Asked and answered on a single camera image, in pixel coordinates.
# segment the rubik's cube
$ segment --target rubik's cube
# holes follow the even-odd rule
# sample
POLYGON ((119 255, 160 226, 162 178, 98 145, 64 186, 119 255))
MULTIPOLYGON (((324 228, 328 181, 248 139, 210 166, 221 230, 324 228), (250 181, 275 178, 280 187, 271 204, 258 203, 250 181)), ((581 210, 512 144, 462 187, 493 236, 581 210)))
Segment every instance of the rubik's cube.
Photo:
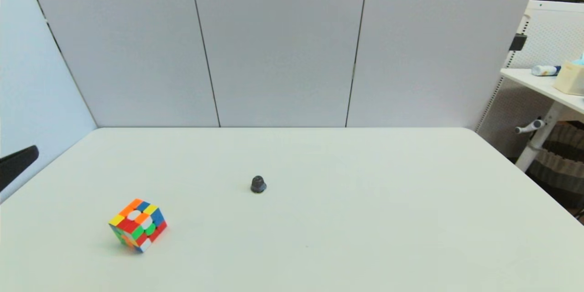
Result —
POLYGON ((122 244, 144 252, 167 227, 167 222, 156 205, 136 198, 109 225, 122 244))

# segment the black object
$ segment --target black object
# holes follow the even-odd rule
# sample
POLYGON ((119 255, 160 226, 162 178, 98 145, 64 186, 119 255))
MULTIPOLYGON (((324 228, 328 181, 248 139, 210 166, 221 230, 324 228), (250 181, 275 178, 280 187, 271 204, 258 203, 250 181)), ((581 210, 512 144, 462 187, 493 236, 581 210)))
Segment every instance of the black object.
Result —
POLYGON ((38 159, 38 148, 33 145, 0 159, 0 192, 38 159))
POLYGON ((515 33, 515 38, 513 38, 513 42, 511 42, 509 51, 520 51, 523 49, 525 41, 527 41, 527 36, 525 34, 515 33))
POLYGON ((266 190, 266 187, 267 185, 261 176, 255 176, 254 179, 252 179, 252 192, 261 193, 266 190))

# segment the table surface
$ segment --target table surface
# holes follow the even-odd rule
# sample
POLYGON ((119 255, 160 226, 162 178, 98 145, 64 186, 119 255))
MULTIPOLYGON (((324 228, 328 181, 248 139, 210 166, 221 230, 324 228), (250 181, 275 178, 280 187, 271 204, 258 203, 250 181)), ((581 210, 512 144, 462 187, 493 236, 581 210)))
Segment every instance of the table surface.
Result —
POLYGON ((2 205, 2 291, 578 291, 584 228, 463 128, 102 128, 2 205), (263 175, 267 190, 250 192, 263 175), (108 221, 169 228, 144 254, 108 221))
POLYGON ((535 76, 530 69, 502 69, 501 74, 505 78, 523 84, 555 101, 570 107, 578 113, 584 114, 584 97, 573 94, 565 94, 553 87, 555 76, 535 76))

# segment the desk leg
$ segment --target desk leg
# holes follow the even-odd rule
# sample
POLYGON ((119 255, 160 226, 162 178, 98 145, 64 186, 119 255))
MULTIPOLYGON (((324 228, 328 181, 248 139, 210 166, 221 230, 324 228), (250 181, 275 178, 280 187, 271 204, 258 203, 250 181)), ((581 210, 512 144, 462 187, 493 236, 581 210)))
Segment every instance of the desk leg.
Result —
POLYGON ((560 115, 563 112, 564 105, 555 101, 551 107, 549 108, 544 121, 546 125, 537 130, 536 134, 533 136, 532 140, 527 143, 526 148, 517 159, 515 166, 521 169, 521 171, 527 171, 527 168, 532 164, 533 160, 536 158, 537 154, 542 149, 544 142, 549 136, 551 130, 555 127, 555 124, 558 122, 560 115))

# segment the white wall panel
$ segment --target white wall panel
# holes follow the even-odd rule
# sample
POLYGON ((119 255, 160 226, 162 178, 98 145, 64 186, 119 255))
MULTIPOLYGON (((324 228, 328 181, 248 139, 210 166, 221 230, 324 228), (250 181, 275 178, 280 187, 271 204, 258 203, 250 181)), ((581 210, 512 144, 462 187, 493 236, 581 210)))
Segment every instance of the white wall panel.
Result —
POLYGON ((363 0, 197 0, 222 126, 344 126, 363 0))
POLYGON ((528 0, 365 0, 348 126, 474 128, 528 0))
POLYGON ((94 120, 36 0, 0 0, 0 157, 37 145, 35 163, 0 193, 0 203, 71 145, 94 120))
POLYGON ((99 126, 217 126, 194 0, 39 0, 99 126))

